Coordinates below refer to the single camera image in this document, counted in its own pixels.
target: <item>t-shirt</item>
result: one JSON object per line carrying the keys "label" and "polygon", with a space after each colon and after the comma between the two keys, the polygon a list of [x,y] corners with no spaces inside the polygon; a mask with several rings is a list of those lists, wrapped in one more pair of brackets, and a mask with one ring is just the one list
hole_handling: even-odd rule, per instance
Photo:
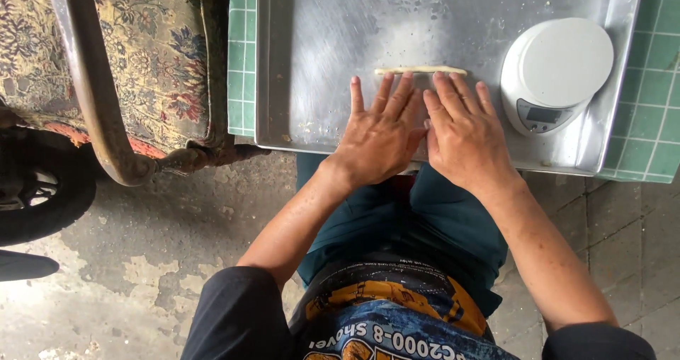
{"label": "t-shirt", "polygon": [[[264,269],[233,267],[203,287],[182,359],[516,359],[498,347],[479,308],[452,278],[425,263],[334,263],[322,270],[287,324]],[[604,323],[548,337],[544,359],[654,359],[639,336]]]}

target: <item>hand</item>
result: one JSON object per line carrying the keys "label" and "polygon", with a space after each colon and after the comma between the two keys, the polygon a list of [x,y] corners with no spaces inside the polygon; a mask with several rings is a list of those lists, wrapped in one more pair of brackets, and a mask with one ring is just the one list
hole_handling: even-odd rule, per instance
{"label": "hand", "polygon": [[369,110],[364,110],[359,77],[352,78],[352,113],[345,135],[335,153],[324,163],[340,168],[352,188],[377,184],[406,169],[427,130],[414,128],[413,119],[422,106],[419,89],[413,88],[413,73],[401,77],[390,96],[393,73],[385,74]]}
{"label": "hand", "polygon": [[431,125],[427,135],[432,167],[477,198],[495,193],[520,178],[510,163],[503,129],[489,89],[478,82],[477,101],[459,74],[432,77],[437,93],[425,91]]}

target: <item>dark green pants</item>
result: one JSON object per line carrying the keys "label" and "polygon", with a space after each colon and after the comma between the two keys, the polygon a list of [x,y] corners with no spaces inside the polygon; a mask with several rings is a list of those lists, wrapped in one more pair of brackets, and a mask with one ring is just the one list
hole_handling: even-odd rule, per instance
{"label": "dark green pants", "polygon": [[[298,190],[326,157],[296,155]],[[388,250],[436,265],[455,278],[488,316],[500,303],[489,290],[507,249],[477,198],[423,164],[406,204],[395,199],[387,183],[354,191],[321,227],[298,273],[307,286],[329,262]]]}

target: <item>floral fabric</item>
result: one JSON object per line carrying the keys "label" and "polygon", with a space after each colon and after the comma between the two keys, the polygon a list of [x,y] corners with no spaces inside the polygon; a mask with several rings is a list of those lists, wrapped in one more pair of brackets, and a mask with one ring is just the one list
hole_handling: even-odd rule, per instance
{"label": "floral fabric", "polygon": [[[225,0],[95,2],[128,135],[165,153],[221,147]],[[86,131],[50,0],[0,0],[0,81],[3,103],[33,127]]]}

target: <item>dough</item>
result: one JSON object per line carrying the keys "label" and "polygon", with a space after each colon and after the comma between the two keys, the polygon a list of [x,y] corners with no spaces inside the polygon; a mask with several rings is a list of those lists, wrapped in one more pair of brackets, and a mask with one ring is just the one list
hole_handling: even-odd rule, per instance
{"label": "dough", "polygon": [[387,72],[393,72],[394,74],[402,74],[404,72],[411,71],[413,73],[435,73],[436,71],[442,71],[444,73],[458,73],[463,76],[467,76],[467,71],[465,69],[447,67],[446,65],[414,65],[412,67],[399,67],[399,68],[376,68],[375,74],[386,74]]}

